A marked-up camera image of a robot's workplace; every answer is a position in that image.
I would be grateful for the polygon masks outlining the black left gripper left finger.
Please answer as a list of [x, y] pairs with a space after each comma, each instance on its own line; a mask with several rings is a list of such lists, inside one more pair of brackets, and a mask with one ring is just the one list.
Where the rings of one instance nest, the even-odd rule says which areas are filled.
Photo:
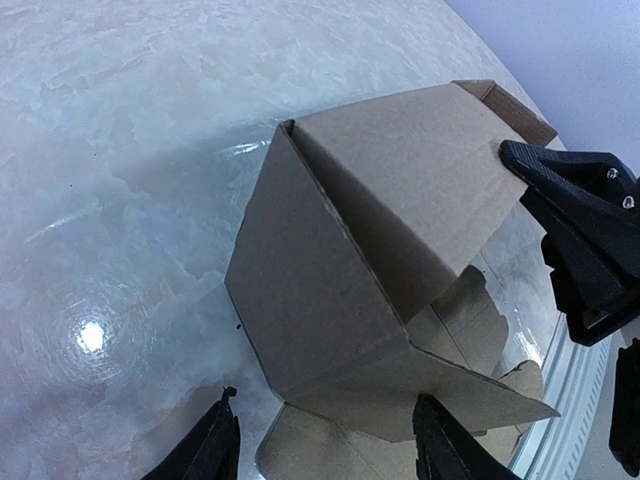
[[236, 480], [240, 456], [240, 425], [230, 399], [237, 389], [226, 387], [221, 399], [199, 419], [176, 447], [143, 480]]

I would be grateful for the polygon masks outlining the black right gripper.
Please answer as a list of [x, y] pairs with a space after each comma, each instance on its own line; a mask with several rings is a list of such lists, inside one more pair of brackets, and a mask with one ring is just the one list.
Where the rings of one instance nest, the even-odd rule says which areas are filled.
[[639, 184], [630, 170], [611, 153], [511, 140], [502, 141], [499, 154], [558, 212], [539, 204], [541, 250], [571, 340], [593, 346], [636, 320], [639, 282], [631, 277], [639, 276]]

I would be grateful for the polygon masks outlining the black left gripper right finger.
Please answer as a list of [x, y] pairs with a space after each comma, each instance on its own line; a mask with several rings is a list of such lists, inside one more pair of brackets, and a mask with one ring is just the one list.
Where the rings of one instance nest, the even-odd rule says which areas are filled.
[[493, 458], [433, 396], [420, 394], [412, 415], [418, 479], [512, 480], [515, 474]]

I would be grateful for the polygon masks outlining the brown cardboard box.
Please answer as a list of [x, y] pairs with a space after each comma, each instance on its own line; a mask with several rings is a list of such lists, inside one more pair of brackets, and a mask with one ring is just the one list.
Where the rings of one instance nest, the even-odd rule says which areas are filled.
[[277, 125], [225, 277], [284, 402], [258, 451], [265, 477], [418, 479], [420, 394], [509, 469], [554, 410], [533, 362], [493, 377], [508, 325], [474, 259], [525, 191], [500, 144], [554, 137], [490, 80]]

